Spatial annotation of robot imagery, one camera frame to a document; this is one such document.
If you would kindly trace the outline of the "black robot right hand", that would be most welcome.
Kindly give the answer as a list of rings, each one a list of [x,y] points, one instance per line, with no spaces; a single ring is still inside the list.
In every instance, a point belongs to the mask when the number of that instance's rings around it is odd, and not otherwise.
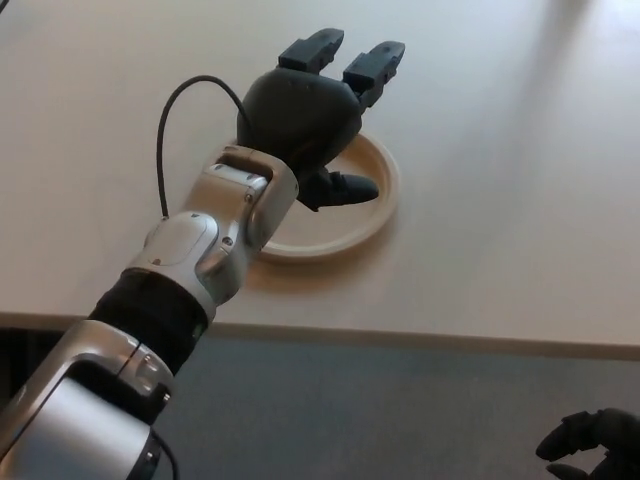
[[[591,472],[560,463],[598,447],[605,456]],[[639,417],[615,408],[568,415],[540,442],[536,456],[548,462],[546,470],[557,479],[638,479]]]

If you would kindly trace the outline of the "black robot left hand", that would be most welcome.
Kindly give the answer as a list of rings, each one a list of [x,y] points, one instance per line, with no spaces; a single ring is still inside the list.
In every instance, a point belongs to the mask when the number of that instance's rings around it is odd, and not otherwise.
[[[283,161],[298,181],[298,201],[312,211],[378,197],[373,180],[327,166],[359,134],[364,112],[382,96],[405,53],[404,43],[384,41],[359,54],[341,79],[323,76],[343,39],[342,30],[324,28],[296,40],[254,81],[237,117],[238,144]]]

